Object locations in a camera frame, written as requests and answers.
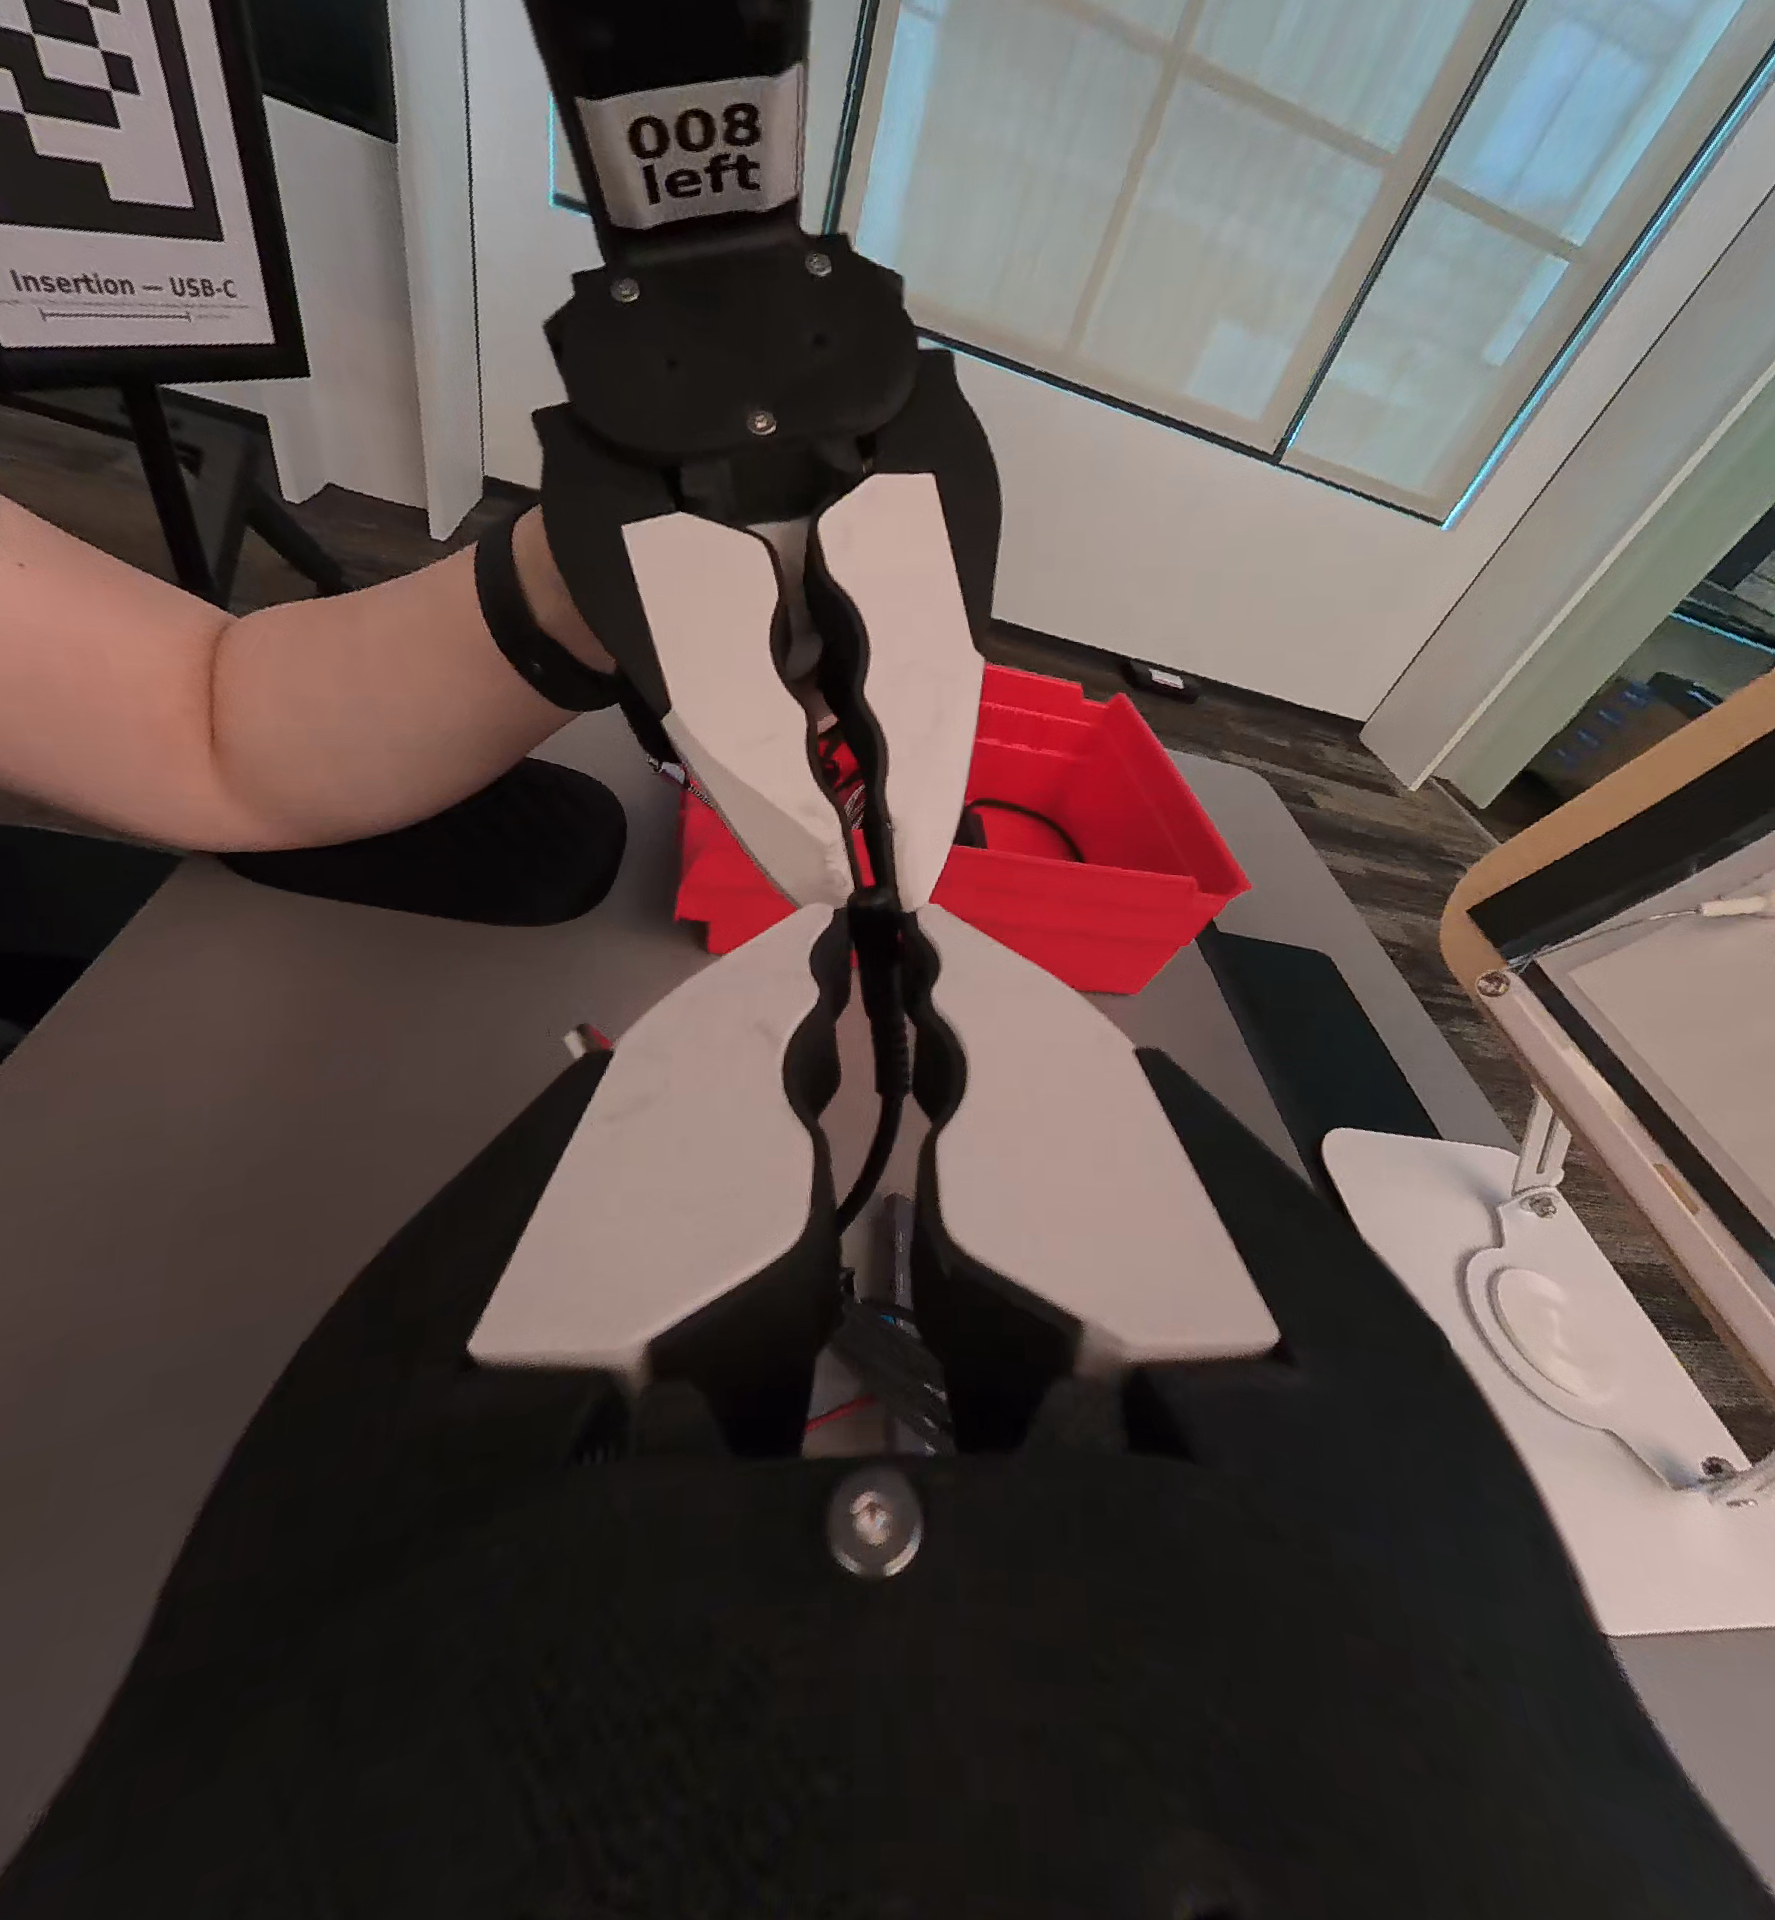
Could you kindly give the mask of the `black sign stand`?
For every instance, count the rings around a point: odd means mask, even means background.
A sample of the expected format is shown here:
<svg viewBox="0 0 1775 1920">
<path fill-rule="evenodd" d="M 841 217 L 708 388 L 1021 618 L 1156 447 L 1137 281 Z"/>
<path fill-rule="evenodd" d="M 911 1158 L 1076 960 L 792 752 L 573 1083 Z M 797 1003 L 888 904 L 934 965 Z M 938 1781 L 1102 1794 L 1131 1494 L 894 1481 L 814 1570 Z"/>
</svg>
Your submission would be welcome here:
<svg viewBox="0 0 1775 1920">
<path fill-rule="evenodd" d="M 260 415 L 157 386 L 119 391 L 180 589 L 226 612 L 248 533 L 319 594 L 351 581 L 279 490 Z"/>
</svg>

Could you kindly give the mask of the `black wristband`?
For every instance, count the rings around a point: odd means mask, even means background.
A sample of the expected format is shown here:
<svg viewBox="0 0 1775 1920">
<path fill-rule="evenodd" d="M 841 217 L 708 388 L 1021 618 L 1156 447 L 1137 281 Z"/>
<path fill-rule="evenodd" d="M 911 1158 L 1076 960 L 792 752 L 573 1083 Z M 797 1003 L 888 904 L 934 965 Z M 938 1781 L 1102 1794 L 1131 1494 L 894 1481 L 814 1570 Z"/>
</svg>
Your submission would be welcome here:
<svg viewBox="0 0 1775 1920">
<path fill-rule="evenodd" d="M 534 693 L 571 713 L 622 704 L 625 679 L 565 587 L 539 508 L 476 540 L 472 576 L 497 651 Z"/>
</svg>

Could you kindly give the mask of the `large paned window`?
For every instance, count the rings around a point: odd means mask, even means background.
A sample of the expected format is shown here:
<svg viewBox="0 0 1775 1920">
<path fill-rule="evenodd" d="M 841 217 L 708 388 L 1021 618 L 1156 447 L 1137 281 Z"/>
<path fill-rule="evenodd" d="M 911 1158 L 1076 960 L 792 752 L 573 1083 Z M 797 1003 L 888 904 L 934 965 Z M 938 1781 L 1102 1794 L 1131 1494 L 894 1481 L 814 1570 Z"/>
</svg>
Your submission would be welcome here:
<svg viewBox="0 0 1775 1920">
<path fill-rule="evenodd" d="M 861 4 L 923 329 L 1451 524 L 1775 85 L 1775 3 Z"/>
</svg>

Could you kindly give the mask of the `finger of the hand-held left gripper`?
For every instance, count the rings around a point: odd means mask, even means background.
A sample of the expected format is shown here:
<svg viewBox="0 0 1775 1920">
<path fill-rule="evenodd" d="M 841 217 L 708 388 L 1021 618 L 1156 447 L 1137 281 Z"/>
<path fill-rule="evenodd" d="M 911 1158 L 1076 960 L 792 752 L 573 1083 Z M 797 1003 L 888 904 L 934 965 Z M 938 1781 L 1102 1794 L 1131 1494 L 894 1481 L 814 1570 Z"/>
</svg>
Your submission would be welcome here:
<svg viewBox="0 0 1775 1920">
<path fill-rule="evenodd" d="M 774 549 L 756 531 L 685 513 L 630 522 L 622 538 L 690 782 L 786 899 L 842 905 L 846 831 L 774 656 L 786 633 Z"/>
<path fill-rule="evenodd" d="M 804 587 L 824 693 L 862 770 L 875 880 L 919 911 L 955 841 L 981 704 L 934 478 L 870 474 L 829 505 Z"/>
</svg>

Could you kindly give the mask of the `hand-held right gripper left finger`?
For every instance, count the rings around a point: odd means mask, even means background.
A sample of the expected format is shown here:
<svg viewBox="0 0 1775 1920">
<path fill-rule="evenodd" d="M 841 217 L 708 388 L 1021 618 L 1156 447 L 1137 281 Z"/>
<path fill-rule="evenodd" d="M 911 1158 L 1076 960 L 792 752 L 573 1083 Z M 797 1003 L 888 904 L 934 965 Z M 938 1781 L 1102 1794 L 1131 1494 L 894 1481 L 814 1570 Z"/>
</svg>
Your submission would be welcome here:
<svg viewBox="0 0 1775 1920">
<path fill-rule="evenodd" d="M 804 905 L 634 1020 L 468 1335 L 483 1367 L 646 1371 L 651 1346 L 792 1251 L 816 1131 L 783 1083 L 844 924 Z"/>
</svg>

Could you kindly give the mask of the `person's left forearm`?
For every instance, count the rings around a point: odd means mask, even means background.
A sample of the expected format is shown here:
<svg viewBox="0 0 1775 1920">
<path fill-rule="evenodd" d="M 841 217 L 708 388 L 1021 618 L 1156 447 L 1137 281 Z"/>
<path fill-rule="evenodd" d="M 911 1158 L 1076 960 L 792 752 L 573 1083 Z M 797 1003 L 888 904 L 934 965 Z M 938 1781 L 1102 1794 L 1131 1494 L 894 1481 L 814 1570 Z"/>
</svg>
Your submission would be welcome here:
<svg viewBox="0 0 1775 1920">
<path fill-rule="evenodd" d="M 233 615 L 0 495 L 0 825 L 264 853 L 468 800 L 575 715 L 497 651 L 472 563 Z"/>
</svg>

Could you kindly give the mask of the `instruction board on white stand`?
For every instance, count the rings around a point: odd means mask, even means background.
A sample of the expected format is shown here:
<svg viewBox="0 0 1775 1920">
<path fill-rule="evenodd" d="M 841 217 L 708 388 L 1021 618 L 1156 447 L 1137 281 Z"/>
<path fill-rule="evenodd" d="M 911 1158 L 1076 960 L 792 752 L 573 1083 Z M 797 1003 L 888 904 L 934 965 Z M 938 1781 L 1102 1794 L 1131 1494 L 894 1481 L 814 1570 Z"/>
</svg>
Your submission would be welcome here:
<svg viewBox="0 0 1775 1920">
<path fill-rule="evenodd" d="M 1484 856 L 1441 950 L 1531 1081 L 1524 1140 L 1335 1128 L 1332 1186 L 1608 1635 L 1775 1628 L 1775 1448 L 1739 1450 L 1561 1186 L 1577 1142 L 1775 1409 L 1775 668 Z"/>
</svg>

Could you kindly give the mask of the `red plastic bin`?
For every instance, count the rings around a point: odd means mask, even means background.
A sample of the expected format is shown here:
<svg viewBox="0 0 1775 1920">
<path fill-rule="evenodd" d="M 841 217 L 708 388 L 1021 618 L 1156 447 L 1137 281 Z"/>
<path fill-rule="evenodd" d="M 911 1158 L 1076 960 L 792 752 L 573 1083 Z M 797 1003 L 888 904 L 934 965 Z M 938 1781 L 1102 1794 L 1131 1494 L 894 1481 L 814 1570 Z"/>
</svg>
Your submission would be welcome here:
<svg viewBox="0 0 1775 1920">
<path fill-rule="evenodd" d="M 1247 889 L 1127 695 L 986 668 L 937 905 L 1077 991 L 1137 996 Z"/>
</svg>

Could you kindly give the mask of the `dark rectangular desk mat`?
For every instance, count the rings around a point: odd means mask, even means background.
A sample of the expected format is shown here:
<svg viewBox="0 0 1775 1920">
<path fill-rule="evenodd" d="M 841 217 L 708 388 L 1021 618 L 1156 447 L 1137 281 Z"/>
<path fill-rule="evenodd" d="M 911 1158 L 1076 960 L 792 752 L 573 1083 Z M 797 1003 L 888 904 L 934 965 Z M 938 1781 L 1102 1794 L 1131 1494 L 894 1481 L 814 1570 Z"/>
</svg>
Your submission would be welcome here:
<svg viewBox="0 0 1775 1920">
<path fill-rule="evenodd" d="M 1308 1178 L 1332 1131 L 1439 1138 L 1333 958 L 1209 926 L 1196 941 Z"/>
</svg>

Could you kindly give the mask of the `framed marker sign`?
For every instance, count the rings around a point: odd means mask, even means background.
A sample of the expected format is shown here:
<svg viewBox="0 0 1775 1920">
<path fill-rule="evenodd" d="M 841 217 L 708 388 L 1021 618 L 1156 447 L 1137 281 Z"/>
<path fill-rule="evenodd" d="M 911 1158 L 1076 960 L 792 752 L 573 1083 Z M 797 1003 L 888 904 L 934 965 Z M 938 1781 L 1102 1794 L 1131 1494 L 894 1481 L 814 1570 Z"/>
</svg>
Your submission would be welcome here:
<svg viewBox="0 0 1775 1920">
<path fill-rule="evenodd" d="M 0 386 L 307 372 L 246 9 L 0 3 Z"/>
</svg>

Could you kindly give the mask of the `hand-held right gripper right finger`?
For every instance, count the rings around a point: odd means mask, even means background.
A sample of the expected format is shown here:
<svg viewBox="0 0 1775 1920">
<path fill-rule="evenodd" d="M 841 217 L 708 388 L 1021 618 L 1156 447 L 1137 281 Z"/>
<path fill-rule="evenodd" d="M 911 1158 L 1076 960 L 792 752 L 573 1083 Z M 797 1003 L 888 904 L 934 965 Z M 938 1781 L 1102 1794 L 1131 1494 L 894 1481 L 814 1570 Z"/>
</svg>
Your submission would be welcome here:
<svg viewBox="0 0 1775 1920">
<path fill-rule="evenodd" d="M 947 1249 L 1067 1325 L 1069 1369 L 1247 1359 L 1280 1333 L 1128 1037 L 948 910 L 919 914 L 963 1090 L 928 1131 Z"/>
</svg>

